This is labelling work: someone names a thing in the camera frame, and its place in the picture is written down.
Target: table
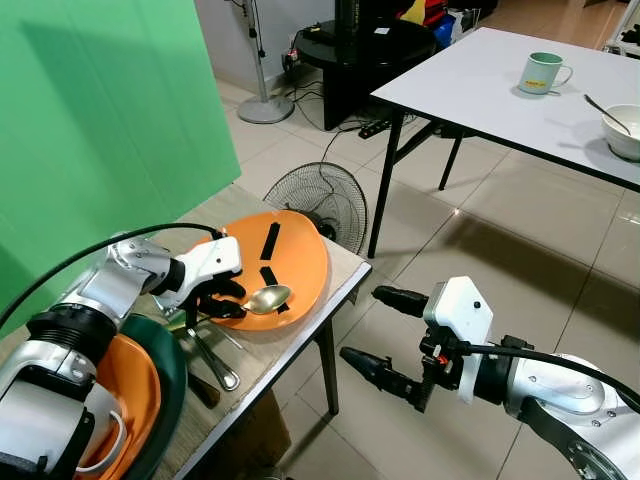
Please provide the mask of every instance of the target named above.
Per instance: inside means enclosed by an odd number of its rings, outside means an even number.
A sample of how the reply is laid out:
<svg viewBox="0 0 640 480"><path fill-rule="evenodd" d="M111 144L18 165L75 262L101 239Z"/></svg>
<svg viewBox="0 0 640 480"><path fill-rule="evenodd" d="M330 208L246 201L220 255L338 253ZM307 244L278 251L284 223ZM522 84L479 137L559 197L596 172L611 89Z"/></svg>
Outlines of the table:
<svg viewBox="0 0 640 480"><path fill-rule="evenodd" d="M559 95L532 95L517 88L531 52L564 58L574 75ZM615 156L604 140L602 105L640 104L640 62L564 43L481 28L372 93L394 107L368 256L375 256L393 166L439 125L453 126L455 142L443 190L465 135L478 135L622 187L640 191L640 164ZM432 120L398 149L405 112Z"/></svg>
<svg viewBox="0 0 640 480"><path fill-rule="evenodd" d="M208 225L225 225L232 221L271 210L266 204L242 188L231 185L184 215L180 221ZM179 253L189 249L202 237L202 232L169 230L154 237L154 241ZM329 277L325 291L313 309L303 319L287 327L267 332L240 332L222 327L201 326L199 332L211 348L240 376L240 386L233 392L222 392L220 403L208 410L187 391L180 423L169 448L154 475L154 479L184 478L198 461L220 440L253 404L273 385L311 341L316 340L324 371L329 411L338 413L338 394L331 316L357 289L371 267L360 257L339 245L325 240L329 253ZM141 297L134 311L164 322L153 300ZM232 337L243 350L228 338ZM21 327L2 340L0 362L13 347L28 336ZM217 382L191 344L183 344L189 358L189 370L212 385Z"/></svg>
<svg viewBox="0 0 640 480"><path fill-rule="evenodd" d="M433 32L402 20L380 23L386 34L369 33L355 42L336 38L323 43L296 36L294 47L300 60L322 69L324 84L324 128L337 127L362 105L369 92L417 65L436 51ZM334 34L335 21L320 24Z"/></svg>

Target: orange plate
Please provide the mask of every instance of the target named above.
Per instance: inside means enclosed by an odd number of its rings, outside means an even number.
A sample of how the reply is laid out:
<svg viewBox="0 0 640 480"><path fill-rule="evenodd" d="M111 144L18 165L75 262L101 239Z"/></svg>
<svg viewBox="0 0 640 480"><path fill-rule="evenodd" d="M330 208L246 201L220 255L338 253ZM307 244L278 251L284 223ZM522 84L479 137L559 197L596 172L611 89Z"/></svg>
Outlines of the orange plate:
<svg viewBox="0 0 640 480"><path fill-rule="evenodd" d="M280 231L271 260L260 260L269 227L274 222L280 224ZM227 226L227 231L240 243L242 275L233 280L248 294L240 303L245 303L249 295L266 285L260 275L260 268L266 266L271 267L278 283L287 285L292 293L287 300L289 310L282 313L247 312L242 319L216 319L215 322L238 330L271 330L304 316L322 293L329 268L327 249L313 223L299 213L280 210L245 217Z"/></svg>
<svg viewBox="0 0 640 480"><path fill-rule="evenodd" d="M151 432L160 410L160 379L147 352L129 337L118 334L98 365L97 380L118 399L127 426L127 439L120 455L99 477L115 480L125 474ZM116 436L113 430L88 464L109 453Z"/></svg>

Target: black tape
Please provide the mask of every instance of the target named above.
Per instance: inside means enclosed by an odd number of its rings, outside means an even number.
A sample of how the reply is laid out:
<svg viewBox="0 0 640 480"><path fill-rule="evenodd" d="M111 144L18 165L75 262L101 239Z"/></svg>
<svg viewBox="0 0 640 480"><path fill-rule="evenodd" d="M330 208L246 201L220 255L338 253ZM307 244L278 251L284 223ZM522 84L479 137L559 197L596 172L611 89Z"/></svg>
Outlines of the black tape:
<svg viewBox="0 0 640 480"><path fill-rule="evenodd" d="M267 235L267 239L264 241L264 247L262 247L260 260L271 260L273 249L275 248L276 240L278 239L278 233L280 233L280 224L277 222L273 222L269 227L269 234Z"/></svg>
<svg viewBox="0 0 640 480"><path fill-rule="evenodd" d="M260 275L262 275L262 279L267 285L278 285L278 280L276 279L273 270L271 270L271 267L262 267L260 269ZM278 307L278 313L286 312L287 310L289 310L289 305L286 303L283 303Z"/></svg>

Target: fan guard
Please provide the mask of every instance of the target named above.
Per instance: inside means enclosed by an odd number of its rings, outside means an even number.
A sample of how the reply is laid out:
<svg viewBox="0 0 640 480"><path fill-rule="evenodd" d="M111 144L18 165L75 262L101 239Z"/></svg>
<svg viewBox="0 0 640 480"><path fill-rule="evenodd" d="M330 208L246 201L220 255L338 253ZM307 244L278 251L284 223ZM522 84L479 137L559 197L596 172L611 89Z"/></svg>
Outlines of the fan guard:
<svg viewBox="0 0 640 480"><path fill-rule="evenodd" d="M264 200L309 218L318 232L359 253L367 232L367 202L356 179L329 162L302 165L285 174Z"/></svg>

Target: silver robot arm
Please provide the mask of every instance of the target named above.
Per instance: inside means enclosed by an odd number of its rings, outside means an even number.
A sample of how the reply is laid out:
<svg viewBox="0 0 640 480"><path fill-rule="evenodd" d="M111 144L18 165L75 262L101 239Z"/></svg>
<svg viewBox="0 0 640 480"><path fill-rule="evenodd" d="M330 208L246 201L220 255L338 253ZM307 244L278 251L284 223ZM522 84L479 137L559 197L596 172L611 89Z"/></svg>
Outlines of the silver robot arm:
<svg viewBox="0 0 640 480"><path fill-rule="evenodd" d="M431 297L392 287L378 287L373 296L424 318L428 326L420 342L422 381L393 370L388 357L342 348L340 355L379 389L421 412L436 385L456 390L465 403L480 397L504 405L507 414L528 424L567 458L581 478L640 479L638 407L630 408L613 387L563 366L518 358L518 351L525 354L533 346L508 335L501 347L515 351L513 357L462 353L470 343L486 344L493 316L471 279L440 283ZM557 357L597 370L572 355Z"/></svg>
<svg viewBox="0 0 640 480"><path fill-rule="evenodd" d="M96 366L137 298L195 305L194 289L241 269L238 242L228 236L175 258L139 237L107 247L98 265L27 322L29 339L0 366L0 478L72 478L93 430L85 400Z"/></svg>

